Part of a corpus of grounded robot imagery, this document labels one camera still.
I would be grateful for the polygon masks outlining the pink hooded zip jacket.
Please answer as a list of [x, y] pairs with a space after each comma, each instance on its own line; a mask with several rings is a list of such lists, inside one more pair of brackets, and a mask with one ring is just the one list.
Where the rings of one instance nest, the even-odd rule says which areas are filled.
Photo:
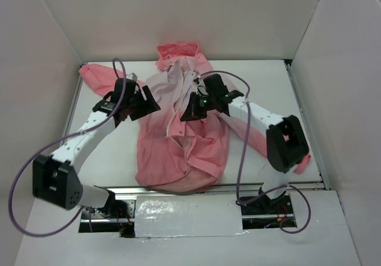
[[[146, 85], [160, 106], [139, 120], [137, 142], [139, 185], [170, 192], [188, 192], [216, 184], [229, 154], [229, 134], [244, 139], [243, 122], [217, 111], [197, 121], [180, 121], [194, 78], [212, 66], [194, 42], [168, 43], [157, 48], [159, 72]], [[266, 155], [264, 142], [251, 130], [248, 145]]]

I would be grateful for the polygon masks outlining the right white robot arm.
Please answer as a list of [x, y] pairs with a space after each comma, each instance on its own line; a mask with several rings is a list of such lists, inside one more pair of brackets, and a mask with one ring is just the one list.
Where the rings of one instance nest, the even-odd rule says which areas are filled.
[[258, 204], [265, 213], [274, 212], [288, 187], [288, 174], [299, 167], [310, 152], [298, 117], [284, 117], [249, 100], [248, 93], [229, 89], [222, 79], [223, 71], [209, 71], [194, 79], [197, 90], [192, 92], [181, 121], [205, 119], [217, 111], [228, 119], [243, 122], [244, 146], [248, 146], [251, 130], [264, 142], [271, 173], [260, 187], [258, 196], [238, 205]]

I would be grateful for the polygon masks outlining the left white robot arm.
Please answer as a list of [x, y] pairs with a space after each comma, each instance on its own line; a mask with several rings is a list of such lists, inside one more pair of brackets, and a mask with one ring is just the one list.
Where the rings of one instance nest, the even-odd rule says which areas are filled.
[[159, 110], [149, 87], [139, 86], [135, 73], [117, 79], [114, 90], [92, 108], [75, 136], [48, 156], [38, 155], [33, 160], [33, 196], [67, 210], [85, 206], [102, 217], [113, 216], [121, 205], [115, 193], [82, 184], [78, 173], [88, 156], [121, 122], [127, 118], [135, 121]]

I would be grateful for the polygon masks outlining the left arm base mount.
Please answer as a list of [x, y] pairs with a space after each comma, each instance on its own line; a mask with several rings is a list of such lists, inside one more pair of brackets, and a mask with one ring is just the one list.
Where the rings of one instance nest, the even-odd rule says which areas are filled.
[[110, 210], [86, 208], [82, 211], [79, 233], [114, 233], [135, 237], [135, 199], [116, 200]]

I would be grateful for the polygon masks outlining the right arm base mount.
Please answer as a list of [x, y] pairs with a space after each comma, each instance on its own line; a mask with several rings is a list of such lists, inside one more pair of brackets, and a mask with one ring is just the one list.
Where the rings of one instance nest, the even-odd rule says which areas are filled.
[[296, 228], [291, 198], [284, 192], [276, 199], [263, 196], [250, 204], [236, 205], [241, 208], [242, 228], [250, 229], [275, 229], [280, 227]]

